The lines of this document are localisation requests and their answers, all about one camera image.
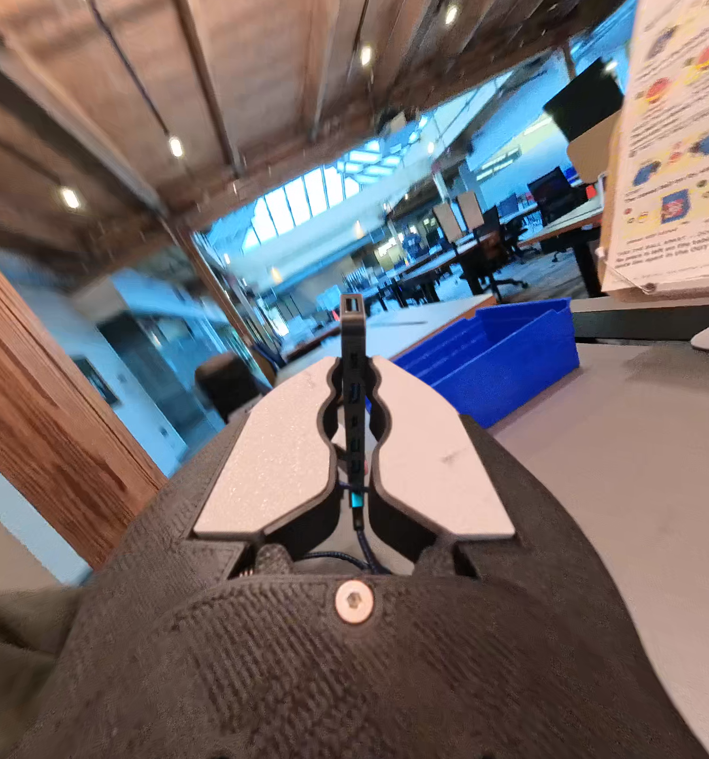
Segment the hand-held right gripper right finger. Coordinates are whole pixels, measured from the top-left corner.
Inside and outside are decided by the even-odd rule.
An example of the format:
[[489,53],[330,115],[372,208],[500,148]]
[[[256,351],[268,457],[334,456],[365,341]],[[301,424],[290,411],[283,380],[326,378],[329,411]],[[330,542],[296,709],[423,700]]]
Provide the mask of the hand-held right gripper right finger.
[[460,414],[382,356],[370,359],[370,527],[410,562],[437,541],[509,540],[515,527]]

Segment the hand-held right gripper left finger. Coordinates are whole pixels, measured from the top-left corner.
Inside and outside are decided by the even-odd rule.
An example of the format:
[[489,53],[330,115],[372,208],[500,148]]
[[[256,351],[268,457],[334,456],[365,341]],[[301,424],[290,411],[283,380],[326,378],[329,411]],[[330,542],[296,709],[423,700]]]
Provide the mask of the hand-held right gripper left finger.
[[332,535],[339,522],[332,443],[338,363],[324,357],[253,408],[194,523],[196,538],[280,544],[301,558]]

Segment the grey usb hub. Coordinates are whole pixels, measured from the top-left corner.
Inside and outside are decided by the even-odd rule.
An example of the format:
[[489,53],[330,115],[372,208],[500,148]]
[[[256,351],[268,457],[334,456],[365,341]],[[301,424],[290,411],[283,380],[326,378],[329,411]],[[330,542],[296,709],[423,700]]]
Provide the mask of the grey usb hub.
[[360,294],[344,294],[340,300],[341,396],[345,430],[347,475],[352,490],[365,484],[366,401],[368,356],[366,313]]

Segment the grey desk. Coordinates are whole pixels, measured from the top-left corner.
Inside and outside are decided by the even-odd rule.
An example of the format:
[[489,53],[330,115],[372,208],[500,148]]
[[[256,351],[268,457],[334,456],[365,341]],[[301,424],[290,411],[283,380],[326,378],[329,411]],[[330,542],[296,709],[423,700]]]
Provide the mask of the grey desk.
[[601,555],[709,751],[709,353],[578,346],[580,369],[489,429]]

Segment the black office chair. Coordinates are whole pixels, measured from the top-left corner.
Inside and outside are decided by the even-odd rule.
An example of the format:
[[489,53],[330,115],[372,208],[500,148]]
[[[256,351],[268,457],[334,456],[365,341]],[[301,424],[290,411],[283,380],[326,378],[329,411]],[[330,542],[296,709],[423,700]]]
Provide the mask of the black office chair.
[[267,395],[271,387],[264,375],[256,377],[233,351],[215,355],[197,366],[194,381],[224,423],[230,417]]

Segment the blue plastic bin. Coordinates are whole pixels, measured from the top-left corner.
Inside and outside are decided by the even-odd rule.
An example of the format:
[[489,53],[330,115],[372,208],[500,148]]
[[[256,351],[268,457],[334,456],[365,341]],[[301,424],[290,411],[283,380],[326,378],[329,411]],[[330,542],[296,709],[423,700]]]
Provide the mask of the blue plastic bin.
[[393,362],[491,428],[580,366],[571,300],[481,308]]

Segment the neighbouring grey table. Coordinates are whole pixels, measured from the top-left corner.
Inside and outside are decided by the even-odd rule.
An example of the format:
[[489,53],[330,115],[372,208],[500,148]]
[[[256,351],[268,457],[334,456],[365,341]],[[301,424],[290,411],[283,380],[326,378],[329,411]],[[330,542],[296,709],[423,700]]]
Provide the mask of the neighbouring grey table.
[[[484,294],[459,300],[398,308],[368,317],[366,320],[367,355],[388,359],[399,357],[428,337],[460,319],[473,318],[481,308],[497,305],[493,295]],[[281,369],[274,385],[280,385],[324,357],[340,357],[341,336],[336,333],[320,346]]]

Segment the wooden pillar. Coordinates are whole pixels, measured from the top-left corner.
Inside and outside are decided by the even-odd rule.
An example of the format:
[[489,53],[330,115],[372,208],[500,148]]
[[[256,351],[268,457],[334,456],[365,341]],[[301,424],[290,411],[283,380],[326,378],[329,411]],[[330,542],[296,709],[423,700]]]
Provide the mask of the wooden pillar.
[[0,473],[93,569],[167,481],[1,272]]

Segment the person's olive clothing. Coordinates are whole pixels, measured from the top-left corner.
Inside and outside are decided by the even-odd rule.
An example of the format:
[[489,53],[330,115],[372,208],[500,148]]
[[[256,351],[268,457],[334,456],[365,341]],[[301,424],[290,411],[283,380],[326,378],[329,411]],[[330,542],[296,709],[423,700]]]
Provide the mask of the person's olive clothing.
[[34,722],[83,597],[61,585],[0,591],[0,757]]

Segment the printed instruction sheet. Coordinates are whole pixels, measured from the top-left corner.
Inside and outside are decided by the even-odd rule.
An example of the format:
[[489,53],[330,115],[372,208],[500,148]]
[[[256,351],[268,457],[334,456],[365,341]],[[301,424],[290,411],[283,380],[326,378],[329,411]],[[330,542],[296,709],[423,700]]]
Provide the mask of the printed instruction sheet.
[[709,2],[638,2],[603,290],[709,288]]

